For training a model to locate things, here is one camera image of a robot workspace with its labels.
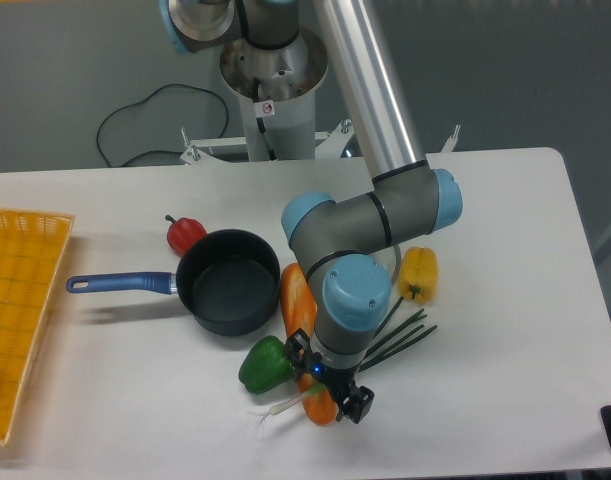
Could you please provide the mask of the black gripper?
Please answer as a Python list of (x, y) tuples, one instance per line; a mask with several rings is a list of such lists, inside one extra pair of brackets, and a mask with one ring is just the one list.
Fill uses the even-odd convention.
[(336, 420), (347, 418), (354, 424), (359, 424), (369, 413), (374, 400), (374, 392), (357, 386), (355, 381), (365, 353), (365, 350), (349, 355), (334, 352), (302, 329), (287, 338), (283, 349), (295, 378), (309, 374), (324, 384), (337, 405)]

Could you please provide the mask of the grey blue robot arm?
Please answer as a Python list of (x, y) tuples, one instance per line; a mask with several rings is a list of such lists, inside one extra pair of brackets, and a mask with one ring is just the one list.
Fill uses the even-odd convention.
[(355, 376), (383, 325), (391, 294), (372, 254), (455, 223), (462, 196), (432, 169), (399, 97), (370, 1), (318, 1), (321, 29), (301, 25), (294, 1), (163, 1), (181, 52), (219, 47), (221, 76), (237, 95), (251, 160), (292, 160), (316, 149), (314, 94), (336, 73), (373, 188), (337, 202), (296, 197), (281, 223), (317, 304), (311, 334), (289, 336), (298, 374), (325, 385), (340, 417), (359, 422), (374, 395)]

